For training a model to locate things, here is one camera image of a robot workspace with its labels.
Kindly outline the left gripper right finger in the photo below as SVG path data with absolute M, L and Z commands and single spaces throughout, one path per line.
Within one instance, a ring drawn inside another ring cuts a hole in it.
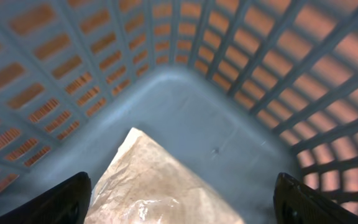
M 278 174 L 273 195 L 278 224 L 358 224 L 358 216 L 291 175 Z

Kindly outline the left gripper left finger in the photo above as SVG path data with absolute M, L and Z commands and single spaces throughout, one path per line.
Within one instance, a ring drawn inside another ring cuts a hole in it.
M 90 201 L 91 179 L 79 172 L 0 216 L 0 224 L 83 224 Z

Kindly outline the beige snack bag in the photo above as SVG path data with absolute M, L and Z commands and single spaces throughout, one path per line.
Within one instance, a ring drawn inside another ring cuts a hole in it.
M 131 128 L 94 187 L 85 223 L 243 223 L 206 182 Z

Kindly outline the grey plastic mesh basket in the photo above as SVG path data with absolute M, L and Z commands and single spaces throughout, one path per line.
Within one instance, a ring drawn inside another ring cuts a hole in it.
M 358 1 L 0 1 L 0 216 L 133 127 L 247 223 L 279 172 L 358 216 Z

